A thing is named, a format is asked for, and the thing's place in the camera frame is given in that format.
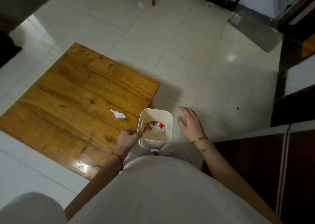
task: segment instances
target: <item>white trash bin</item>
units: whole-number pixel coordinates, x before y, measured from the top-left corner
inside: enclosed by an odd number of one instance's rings
[[[146,129],[142,138],[138,141],[139,145],[148,149],[161,149],[172,138],[173,116],[165,110],[144,109],[139,117],[138,131],[143,131],[146,123],[150,124],[151,121],[163,123],[165,131],[154,135],[149,129]]]

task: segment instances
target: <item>person's left hand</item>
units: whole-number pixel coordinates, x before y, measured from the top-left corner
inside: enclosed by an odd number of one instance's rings
[[[120,157],[125,160],[130,150],[141,137],[142,131],[137,131],[137,128],[121,131],[120,135],[118,135],[118,142],[114,154],[120,155]]]

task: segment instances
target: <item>white paper scrap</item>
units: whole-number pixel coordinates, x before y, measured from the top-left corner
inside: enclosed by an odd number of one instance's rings
[[[118,111],[114,111],[111,109],[111,112],[114,113],[115,117],[118,119],[118,118],[122,118],[122,119],[125,119],[126,116],[123,114],[123,113],[120,113]]]

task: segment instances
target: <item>hand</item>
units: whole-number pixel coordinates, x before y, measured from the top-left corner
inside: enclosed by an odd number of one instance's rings
[[[177,120],[182,133],[187,137],[187,139],[192,142],[194,140],[200,139],[201,137],[206,137],[206,134],[196,113],[187,107],[179,106],[178,108],[186,117],[186,125],[181,116],[178,116]],[[204,150],[210,146],[213,146],[212,142],[209,140],[200,140],[196,142],[195,145],[199,150]]]
[[[137,128],[121,131],[120,135],[118,135],[118,142],[114,153],[120,155],[125,160],[130,150],[141,137],[142,131],[137,131]]]

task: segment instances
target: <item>forearm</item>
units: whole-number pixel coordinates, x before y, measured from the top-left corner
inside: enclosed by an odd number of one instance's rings
[[[274,211],[226,161],[215,146],[208,140],[201,142],[209,143],[210,148],[205,150],[202,155],[213,177],[251,205],[270,222],[282,223]]]
[[[64,212],[67,221],[119,174],[121,165],[121,161],[116,156],[108,159],[88,185],[66,207]]]

